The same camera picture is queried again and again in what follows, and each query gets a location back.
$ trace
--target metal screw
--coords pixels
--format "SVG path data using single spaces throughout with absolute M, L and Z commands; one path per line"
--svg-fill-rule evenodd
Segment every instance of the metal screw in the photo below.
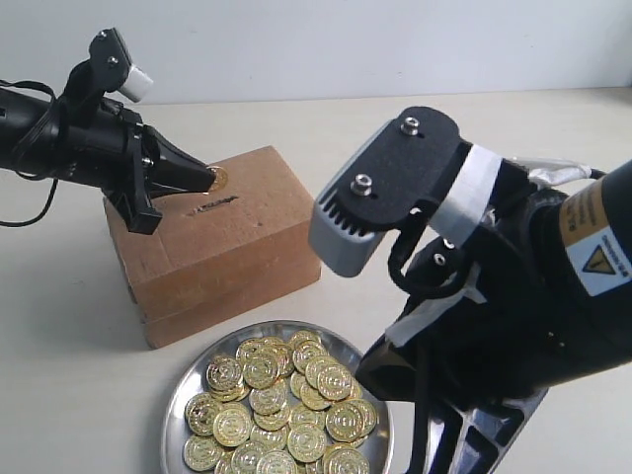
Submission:
M 352 192 L 358 196 L 368 196 L 371 194 L 371 186 L 373 186 L 371 177 L 360 173 L 352 181 Z
M 406 117 L 399 129 L 402 130 L 402 133 L 415 136 L 419 133 L 419 121 L 414 117 Z
M 434 254 L 433 255 L 434 262 L 440 267 L 445 266 L 445 257 L 442 254 Z

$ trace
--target table surface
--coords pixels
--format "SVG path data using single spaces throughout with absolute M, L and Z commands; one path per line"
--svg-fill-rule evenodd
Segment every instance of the table surface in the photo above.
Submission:
M 632 155 L 632 90 L 138 107 L 205 162 L 274 145 L 312 195 L 402 109 L 440 109 L 462 136 L 505 156 L 571 158 L 610 170 Z M 0 175 L 0 218 L 24 219 L 47 184 Z M 576 189 L 576 184 L 567 190 Z M 61 184 L 38 225 L 0 231 L 0 462 L 3 472 L 157 474 L 165 407 L 184 369 L 243 326 L 297 319 L 365 351 L 405 300 L 382 245 L 361 276 L 322 280 L 159 351 L 147 349 L 99 191 Z M 632 367 L 549 393 L 497 472 L 627 471 Z M 393 473 L 408 465 L 412 406 L 392 404 Z

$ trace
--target gold coin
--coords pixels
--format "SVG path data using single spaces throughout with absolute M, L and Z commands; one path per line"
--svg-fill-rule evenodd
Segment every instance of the gold coin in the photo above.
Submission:
M 325 474 L 325 471 L 323 471 L 323 458 L 320 458 L 316 462 L 305 464 L 305 471 L 306 474 Z
M 311 358 L 305 365 L 305 378 L 307 382 L 314 388 L 317 388 L 317 377 L 321 369 L 327 365 L 338 364 L 330 355 L 316 355 Z
M 226 402 L 233 402 L 237 400 L 240 397 L 242 390 L 243 390 L 243 386 L 238 386 L 226 392 L 217 392 L 211 389 L 208 391 L 208 393 L 210 393 L 210 396 L 213 398 L 213 400 L 226 403 Z
M 239 348 L 237 348 L 237 360 L 239 360 L 239 363 L 242 365 L 245 365 L 248 359 L 264 345 L 261 339 L 248 339 L 244 341 L 239 345 Z
M 312 388 L 309 383 L 304 383 L 300 387 L 300 399 L 307 408 L 312 410 L 325 410 L 332 405 L 332 402 L 322 397 L 318 390 Z
M 217 355 L 206 371 L 208 386 L 217 392 L 234 389 L 241 383 L 241 365 L 237 359 L 226 355 Z
M 202 392 L 198 395 L 194 396 L 191 400 L 187 402 L 187 406 L 185 407 L 185 419 L 188 420 L 191 412 L 196 408 L 201 407 L 206 402 L 213 402 L 213 398 L 210 396 L 208 392 Z
M 300 400 L 300 387 L 302 387 L 307 380 L 305 379 L 305 375 L 299 372 L 292 373 L 292 376 L 289 377 L 289 389 L 292 391 L 292 395 L 294 395 L 297 399 Z
M 326 356 L 327 351 L 320 343 L 315 341 L 304 341 L 294 348 L 292 353 L 292 361 L 294 367 L 300 373 L 305 373 L 305 367 L 309 361 L 316 356 Z
M 257 474 L 298 474 L 298 466 L 285 451 L 273 450 L 259 460 Z
M 273 344 L 275 346 L 278 344 L 285 344 L 285 341 L 277 336 L 265 336 L 264 338 L 261 338 L 261 340 L 264 344 Z
M 233 468 L 230 466 L 232 457 L 232 452 L 225 452 L 215 465 L 215 474 L 234 474 Z
M 349 398 L 358 400 L 362 398 L 362 388 L 359 386 L 359 383 L 357 383 L 357 380 L 355 379 L 352 381 L 352 394 L 349 396 Z
M 306 424 L 315 425 L 320 430 L 324 430 L 325 412 L 310 410 L 302 403 L 294 405 L 289 415 L 289 427 L 296 428 L 298 425 Z
M 366 400 L 349 400 L 347 403 L 351 403 L 362 412 L 362 431 L 360 436 L 367 436 L 370 434 L 375 425 L 377 425 L 377 412 L 373 405 Z
M 287 401 L 287 384 L 279 380 L 272 387 L 253 389 L 248 397 L 252 409 L 260 415 L 271 415 L 279 411 Z
M 230 403 L 224 403 L 223 404 L 223 409 L 224 410 L 241 410 L 242 412 L 244 412 L 246 415 L 248 415 L 250 417 L 250 411 L 248 410 L 248 408 L 246 408 L 244 405 L 242 405 L 241 403 L 238 402 L 230 402 Z
M 349 443 L 349 445 L 351 447 L 355 447 L 355 448 L 359 448 L 360 446 L 362 446 L 364 444 L 364 442 L 368 439 L 368 435 L 366 436 L 361 436 L 358 439 L 356 439 L 355 441 L 352 441 Z
M 328 400 L 343 400 L 352 394 L 353 377 L 341 365 L 323 367 L 316 378 L 318 391 Z
M 185 464 L 197 472 L 208 471 L 215 467 L 223 453 L 223 448 L 212 437 L 194 434 L 185 443 Z
M 259 425 L 259 427 L 264 430 L 268 430 L 269 432 L 275 432 L 276 430 L 280 430 L 283 428 L 287 421 L 289 420 L 290 408 L 286 403 L 283 405 L 278 412 L 272 413 L 271 415 L 259 415 L 257 412 L 253 414 L 253 418 L 255 419 L 255 423 Z
M 320 336 L 318 336 L 316 333 L 305 330 L 296 331 L 294 334 L 292 334 L 292 337 L 289 338 L 288 344 L 293 349 L 296 349 L 296 346 L 305 341 L 315 341 L 318 344 L 321 344 Z
M 252 422 L 245 407 L 244 410 L 228 408 L 215 418 L 213 435 L 220 444 L 235 447 L 248 440 L 251 428 Z
M 208 169 L 215 174 L 215 181 L 213 181 L 213 184 L 210 185 L 209 191 L 220 191 L 226 188 L 226 185 L 228 184 L 228 173 L 226 170 L 219 166 L 209 166 Z
M 235 402 L 241 402 L 244 398 L 246 398 L 250 394 L 250 387 L 246 384 L 242 384 L 240 388 L 240 393 L 235 399 Z
M 331 452 L 323 468 L 325 472 L 330 474 L 342 472 L 368 474 L 370 466 L 368 460 L 359 451 L 344 447 Z
M 252 441 L 258 441 L 263 444 L 267 449 L 283 449 L 287 444 L 287 433 L 289 429 L 284 426 L 280 430 L 275 432 L 269 432 L 263 428 L 253 425 L 250 431 L 250 439 Z
M 268 450 L 260 442 L 246 441 L 233 452 L 230 466 L 235 474 L 254 474 L 257 464 Z
M 278 351 L 278 372 L 281 377 L 289 377 L 294 372 L 294 362 L 292 361 L 292 353 L 294 349 L 287 344 L 276 344 L 275 349 Z
M 189 428 L 199 436 L 213 435 L 213 423 L 222 410 L 221 403 L 214 400 L 195 407 L 189 414 Z
M 278 362 L 271 354 L 257 351 L 244 365 L 244 380 L 253 388 L 268 388 L 277 381 Z
M 275 358 L 276 364 L 278 365 L 278 375 L 280 376 L 281 370 L 286 364 L 283 356 L 284 351 L 278 345 L 264 344 L 264 346 L 257 351 L 257 356 L 261 356 L 263 354 L 268 354 Z
M 299 425 L 287 436 L 287 449 L 301 462 L 317 461 L 325 453 L 327 437 L 314 425 Z
M 323 454 L 323 467 L 327 464 L 327 459 L 338 449 L 345 449 L 349 447 L 349 445 L 345 442 L 337 442 L 335 444 L 330 444 L 325 448 L 325 454 Z
M 336 441 L 351 442 L 362 433 L 364 417 L 359 408 L 350 402 L 338 403 L 327 412 L 325 427 Z

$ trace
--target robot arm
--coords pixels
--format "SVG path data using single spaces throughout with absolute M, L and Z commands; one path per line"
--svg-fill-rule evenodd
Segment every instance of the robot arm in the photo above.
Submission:
M 387 266 L 409 298 L 356 378 L 416 404 L 411 474 L 491 472 L 548 387 L 632 360 L 632 162 L 604 178 L 527 164 L 410 108 L 315 203 L 310 243 L 343 277 L 399 231 Z M 601 179 L 550 188 L 579 178 Z M 439 237 L 413 258 L 427 228 Z
M 120 92 L 138 102 L 153 84 L 131 61 L 116 29 L 101 31 L 90 44 L 90 58 L 70 73 L 56 98 L 47 86 L 0 81 L 0 168 L 28 180 L 52 178 L 40 220 L 52 201 L 57 180 L 100 188 L 131 232 L 151 234 L 161 214 L 152 198 L 203 193 L 212 169 L 178 149 L 136 112 L 105 98 Z M 32 89 L 50 101 L 9 90 Z

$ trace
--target metal tray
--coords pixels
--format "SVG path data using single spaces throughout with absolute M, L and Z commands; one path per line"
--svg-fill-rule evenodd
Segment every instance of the metal tray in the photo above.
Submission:
M 205 374 L 210 359 L 217 354 L 234 355 L 237 347 L 247 339 L 277 336 L 287 341 L 295 331 L 300 329 L 319 334 L 325 349 L 351 372 L 356 372 L 362 357 L 360 351 L 340 336 L 312 324 L 298 321 L 270 321 L 255 324 L 225 336 L 197 358 L 183 375 L 169 401 L 160 449 L 163 474 L 195 473 L 183 460 L 183 447 L 191 435 L 185 420 L 185 406 L 194 395 L 206 389 Z M 377 400 L 365 389 L 362 389 L 362 392 L 363 398 L 375 407 L 379 422 L 368 440 L 358 450 L 368 459 L 371 474 L 384 474 L 388 472 L 393 450 L 390 412 L 386 403 Z M 247 400 L 242 402 L 246 406 L 248 406 Z M 289 400 L 292 405 L 298 403 L 298 400 L 291 395 Z

